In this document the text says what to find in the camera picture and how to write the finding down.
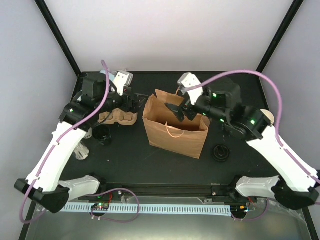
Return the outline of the brown paper bag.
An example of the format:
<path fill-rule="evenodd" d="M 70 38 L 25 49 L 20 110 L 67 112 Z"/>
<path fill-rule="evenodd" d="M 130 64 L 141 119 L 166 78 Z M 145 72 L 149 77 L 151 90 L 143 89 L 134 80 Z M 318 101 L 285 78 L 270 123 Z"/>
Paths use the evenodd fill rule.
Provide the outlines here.
<path fill-rule="evenodd" d="M 151 146 L 199 159 L 211 121 L 203 115 L 180 122 L 166 103 L 180 105 L 183 97 L 159 89 L 145 104 L 142 120 Z"/>

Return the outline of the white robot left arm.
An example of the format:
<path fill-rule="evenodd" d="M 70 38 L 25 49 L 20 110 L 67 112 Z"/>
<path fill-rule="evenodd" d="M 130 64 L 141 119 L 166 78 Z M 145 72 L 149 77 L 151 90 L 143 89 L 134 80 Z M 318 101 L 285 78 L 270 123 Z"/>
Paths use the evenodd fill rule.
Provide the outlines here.
<path fill-rule="evenodd" d="M 71 200 L 87 195 L 103 199 L 108 192 L 105 180 L 95 174 L 63 181 L 62 172 L 72 155 L 84 160 L 89 149 L 82 140 L 99 128 L 99 115 L 113 110 L 135 114 L 144 96 L 130 87 L 133 74 L 89 72 L 82 77 L 82 89 L 68 103 L 60 117 L 52 140 L 33 171 L 18 179 L 14 187 L 46 210 L 55 214 Z"/>

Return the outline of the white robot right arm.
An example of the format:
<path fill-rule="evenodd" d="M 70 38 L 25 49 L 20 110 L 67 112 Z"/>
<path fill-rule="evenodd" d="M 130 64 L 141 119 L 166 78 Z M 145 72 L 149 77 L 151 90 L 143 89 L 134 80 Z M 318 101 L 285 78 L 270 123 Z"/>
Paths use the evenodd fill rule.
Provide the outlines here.
<path fill-rule="evenodd" d="M 234 202 L 247 197 L 277 200 L 284 207 L 300 210 L 315 205 L 320 194 L 320 172 L 305 163 L 276 136 L 273 119 L 262 110 L 242 104 L 241 88 L 223 77 L 208 87 L 182 91 L 184 100 L 166 107 L 176 118 L 190 121 L 201 114 L 222 123 L 231 136 L 246 142 L 278 172 L 272 177 L 236 176 L 228 186 L 228 198 Z"/>

